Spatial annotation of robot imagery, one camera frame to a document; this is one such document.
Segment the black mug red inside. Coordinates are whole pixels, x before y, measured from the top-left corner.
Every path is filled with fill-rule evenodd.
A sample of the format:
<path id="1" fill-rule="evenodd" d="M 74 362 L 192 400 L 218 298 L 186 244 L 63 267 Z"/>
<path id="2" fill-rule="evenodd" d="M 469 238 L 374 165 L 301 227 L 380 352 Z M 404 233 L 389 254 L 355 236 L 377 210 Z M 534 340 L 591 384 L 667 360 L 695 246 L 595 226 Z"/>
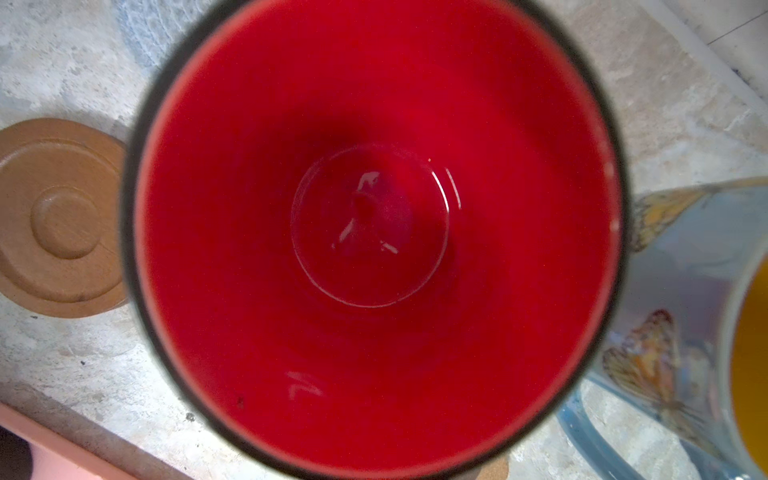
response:
<path id="1" fill-rule="evenodd" d="M 124 281 L 248 457 L 447 479 L 584 376 L 629 194 L 598 77 L 534 1 L 221 1 L 137 116 Z"/>

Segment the blue-grey woven round coaster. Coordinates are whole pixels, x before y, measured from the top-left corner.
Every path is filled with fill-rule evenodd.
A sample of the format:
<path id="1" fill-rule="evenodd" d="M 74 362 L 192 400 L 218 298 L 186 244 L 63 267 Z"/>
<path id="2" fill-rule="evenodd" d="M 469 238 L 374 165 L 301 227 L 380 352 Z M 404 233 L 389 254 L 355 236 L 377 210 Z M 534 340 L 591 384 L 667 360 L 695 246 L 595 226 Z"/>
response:
<path id="1" fill-rule="evenodd" d="M 154 74 L 215 4 L 212 0 L 116 0 L 112 7 L 127 48 L 144 71 Z"/>

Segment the blue mug yellow inside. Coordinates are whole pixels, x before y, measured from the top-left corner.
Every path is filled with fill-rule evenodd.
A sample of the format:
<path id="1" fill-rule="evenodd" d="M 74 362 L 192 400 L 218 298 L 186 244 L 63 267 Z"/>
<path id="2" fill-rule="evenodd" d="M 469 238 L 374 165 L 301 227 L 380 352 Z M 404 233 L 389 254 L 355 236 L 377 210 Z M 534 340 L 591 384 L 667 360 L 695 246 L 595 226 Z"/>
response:
<path id="1" fill-rule="evenodd" d="M 624 289 L 589 379 L 674 434 L 704 479 L 763 479 L 736 411 L 743 359 L 767 375 L 767 336 L 747 327 L 767 293 L 767 181 L 669 189 L 634 202 Z"/>

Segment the dark wooden round coaster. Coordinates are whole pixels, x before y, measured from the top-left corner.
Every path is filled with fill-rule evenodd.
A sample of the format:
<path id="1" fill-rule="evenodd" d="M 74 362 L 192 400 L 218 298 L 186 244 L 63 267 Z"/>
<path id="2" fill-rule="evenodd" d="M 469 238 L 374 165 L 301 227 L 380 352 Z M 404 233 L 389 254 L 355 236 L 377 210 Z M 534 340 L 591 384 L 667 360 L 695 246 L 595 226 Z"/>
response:
<path id="1" fill-rule="evenodd" d="M 50 317 L 82 318 L 126 303 L 118 139 L 38 118 L 1 131 L 1 293 Z"/>

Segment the woven rattan round coaster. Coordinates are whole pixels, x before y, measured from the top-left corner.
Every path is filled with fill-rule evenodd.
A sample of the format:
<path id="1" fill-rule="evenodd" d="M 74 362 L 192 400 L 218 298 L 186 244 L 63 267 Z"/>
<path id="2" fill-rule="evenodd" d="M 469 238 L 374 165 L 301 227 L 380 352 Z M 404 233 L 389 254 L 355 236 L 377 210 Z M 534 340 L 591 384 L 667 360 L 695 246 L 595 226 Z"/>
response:
<path id="1" fill-rule="evenodd" d="M 477 472 L 476 480 L 507 480 L 509 475 L 509 459 L 506 455 L 499 456 L 483 465 Z"/>

